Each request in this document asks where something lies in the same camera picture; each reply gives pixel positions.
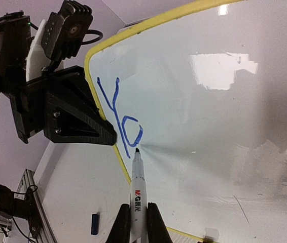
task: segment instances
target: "white plastic part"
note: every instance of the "white plastic part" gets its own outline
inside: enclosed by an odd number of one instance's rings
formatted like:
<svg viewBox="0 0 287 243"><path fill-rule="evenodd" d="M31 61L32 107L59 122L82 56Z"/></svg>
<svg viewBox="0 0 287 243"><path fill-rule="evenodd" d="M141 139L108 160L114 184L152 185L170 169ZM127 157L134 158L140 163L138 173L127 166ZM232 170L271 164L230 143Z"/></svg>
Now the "white plastic part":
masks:
<svg viewBox="0 0 287 243"><path fill-rule="evenodd" d="M144 175L144 162L139 152L132 162L130 194L131 233L130 242L147 243L147 191Z"/></svg>
<svg viewBox="0 0 287 243"><path fill-rule="evenodd" d="M42 20L37 34L32 41L30 51L26 59L26 81L30 81L34 78L40 77L42 75L42 68L49 66L51 60L47 58L44 50L41 46L41 40L43 32L45 30L45 25L47 21ZM61 61L59 67L56 71L63 69L63 61Z"/></svg>

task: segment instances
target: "metal frame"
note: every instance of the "metal frame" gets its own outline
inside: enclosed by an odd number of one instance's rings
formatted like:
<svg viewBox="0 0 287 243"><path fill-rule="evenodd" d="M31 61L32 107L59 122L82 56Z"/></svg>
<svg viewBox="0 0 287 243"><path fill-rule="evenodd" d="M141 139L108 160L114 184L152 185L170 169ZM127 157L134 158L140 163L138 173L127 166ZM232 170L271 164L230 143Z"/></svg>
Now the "metal frame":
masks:
<svg viewBox="0 0 287 243"><path fill-rule="evenodd" d="M35 185L33 175L34 175L33 171L25 170L22 176L21 182L18 186L18 192L26 191L30 185ZM38 191L34 193L34 200L35 200L35 205L38 209L38 212L39 212L39 215L42 221L42 226L43 226L42 229L40 230L39 236L37 237L38 242L39 243L58 243L50 227L45 211L42 207L42 202L41 202Z"/></svg>

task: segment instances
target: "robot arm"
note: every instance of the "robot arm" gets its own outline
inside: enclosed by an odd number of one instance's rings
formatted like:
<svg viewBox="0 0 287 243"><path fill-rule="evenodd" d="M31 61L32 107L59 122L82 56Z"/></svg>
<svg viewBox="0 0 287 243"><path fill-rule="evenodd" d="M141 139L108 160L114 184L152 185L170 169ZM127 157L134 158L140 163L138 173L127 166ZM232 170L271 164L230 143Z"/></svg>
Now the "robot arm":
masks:
<svg viewBox="0 0 287 243"><path fill-rule="evenodd" d="M62 65L91 43L83 39L93 33L88 30L92 21L88 6L64 1L41 24L31 45L29 16L18 12L0 18L0 93L11 101L24 143L41 130L54 143L116 143L113 126L99 116L84 69Z"/></svg>

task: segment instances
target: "whiteboard surface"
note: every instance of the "whiteboard surface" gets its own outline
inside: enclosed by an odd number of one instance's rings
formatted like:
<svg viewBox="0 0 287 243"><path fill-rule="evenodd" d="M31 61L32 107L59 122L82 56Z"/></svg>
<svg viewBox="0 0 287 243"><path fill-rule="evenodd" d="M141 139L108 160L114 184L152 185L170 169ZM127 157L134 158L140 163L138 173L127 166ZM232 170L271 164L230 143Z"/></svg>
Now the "whiteboard surface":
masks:
<svg viewBox="0 0 287 243"><path fill-rule="evenodd" d="M50 142L34 181L58 243L106 242L120 206L130 198L111 146ZM91 235L97 213L99 234Z"/></svg>
<svg viewBox="0 0 287 243"><path fill-rule="evenodd" d="M287 241L287 2L170 21L96 53L89 70L129 172L139 142L166 226Z"/></svg>

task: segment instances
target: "screw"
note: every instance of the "screw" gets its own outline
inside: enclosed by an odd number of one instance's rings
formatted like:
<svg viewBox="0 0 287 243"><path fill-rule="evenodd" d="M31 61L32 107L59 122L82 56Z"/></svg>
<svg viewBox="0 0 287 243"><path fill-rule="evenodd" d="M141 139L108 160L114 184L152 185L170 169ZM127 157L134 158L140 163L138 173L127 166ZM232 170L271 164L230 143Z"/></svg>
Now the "screw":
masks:
<svg viewBox="0 0 287 243"><path fill-rule="evenodd" d="M61 128L57 128L57 129L55 130L55 132L56 132L56 134L61 133Z"/></svg>
<svg viewBox="0 0 287 243"><path fill-rule="evenodd" d="M74 26L73 28L70 29L70 33L74 34L78 30L77 26Z"/></svg>
<svg viewBox="0 0 287 243"><path fill-rule="evenodd" d="M54 112L54 113L53 113L53 116L54 116L55 118L58 118L58 117L60 116L60 111Z"/></svg>

